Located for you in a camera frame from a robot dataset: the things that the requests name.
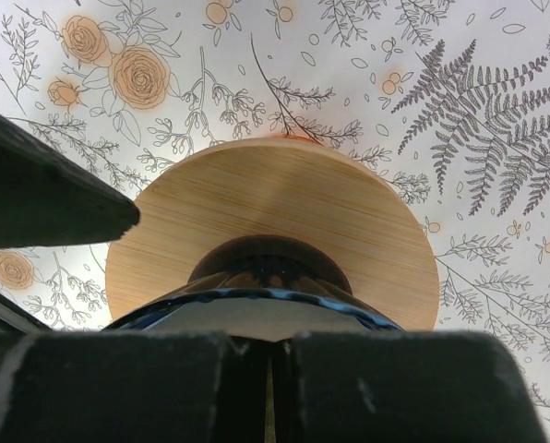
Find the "floral table mat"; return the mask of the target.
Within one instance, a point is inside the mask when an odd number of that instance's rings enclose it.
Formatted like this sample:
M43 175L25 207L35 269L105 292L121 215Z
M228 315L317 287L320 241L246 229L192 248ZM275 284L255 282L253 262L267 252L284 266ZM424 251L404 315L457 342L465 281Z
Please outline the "floral table mat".
M550 440L550 1L0 1L0 114L135 198L219 142L377 173L438 329L513 352Z

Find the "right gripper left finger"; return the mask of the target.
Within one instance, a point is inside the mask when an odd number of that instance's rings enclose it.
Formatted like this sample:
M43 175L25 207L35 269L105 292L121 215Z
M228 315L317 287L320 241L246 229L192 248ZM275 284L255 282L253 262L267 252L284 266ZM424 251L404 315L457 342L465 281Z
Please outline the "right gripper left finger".
M263 381L221 332L0 335L0 442L260 442Z

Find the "orange glass dripper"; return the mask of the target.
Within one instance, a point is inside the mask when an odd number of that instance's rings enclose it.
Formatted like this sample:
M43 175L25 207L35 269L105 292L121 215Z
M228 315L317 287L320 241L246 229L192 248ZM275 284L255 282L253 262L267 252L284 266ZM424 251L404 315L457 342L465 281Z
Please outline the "orange glass dripper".
M288 140L296 140L296 141L302 141L302 142L312 143L312 144L317 144L317 145L320 144L318 141L314 141L312 138L303 137L303 136L297 136L297 135L292 135L292 134L289 134L289 135L280 135L280 136L277 136L277 138L288 139Z

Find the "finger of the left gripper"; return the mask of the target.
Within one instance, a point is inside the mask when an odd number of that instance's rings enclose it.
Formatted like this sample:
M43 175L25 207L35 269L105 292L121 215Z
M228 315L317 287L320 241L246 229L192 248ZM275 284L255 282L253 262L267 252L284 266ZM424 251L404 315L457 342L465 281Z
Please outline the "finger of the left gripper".
M110 242L139 221L130 198L0 114L0 249Z

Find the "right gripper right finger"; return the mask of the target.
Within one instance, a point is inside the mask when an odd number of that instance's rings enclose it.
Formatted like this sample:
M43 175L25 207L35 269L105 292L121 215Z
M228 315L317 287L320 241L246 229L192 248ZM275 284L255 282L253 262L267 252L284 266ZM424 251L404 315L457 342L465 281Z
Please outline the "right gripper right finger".
M507 349L479 332L303 332L273 365L279 442L542 442Z

